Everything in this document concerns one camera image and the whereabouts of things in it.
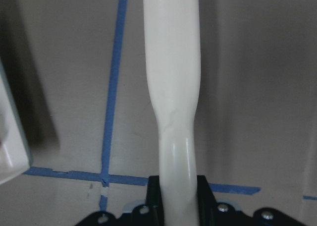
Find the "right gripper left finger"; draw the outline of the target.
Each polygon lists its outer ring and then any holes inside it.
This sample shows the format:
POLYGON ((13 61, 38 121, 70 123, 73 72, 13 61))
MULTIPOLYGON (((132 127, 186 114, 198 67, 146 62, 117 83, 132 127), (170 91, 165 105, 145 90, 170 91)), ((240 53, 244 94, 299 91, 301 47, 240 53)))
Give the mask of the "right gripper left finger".
POLYGON ((156 212, 156 222, 159 226, 164 225, 164 210, 162 204, 159 176, 153 175, 148 179, 146 205, 152 206, 156 212))

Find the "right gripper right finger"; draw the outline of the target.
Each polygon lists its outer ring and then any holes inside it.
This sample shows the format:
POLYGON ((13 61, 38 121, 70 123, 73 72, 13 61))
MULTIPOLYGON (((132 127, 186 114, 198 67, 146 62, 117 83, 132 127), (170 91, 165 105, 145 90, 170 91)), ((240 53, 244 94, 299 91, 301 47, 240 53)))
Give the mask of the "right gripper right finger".
POLYGON ((197 176, 197 197, 200 226, 215 226, 217 201, 204 175, 197 176))

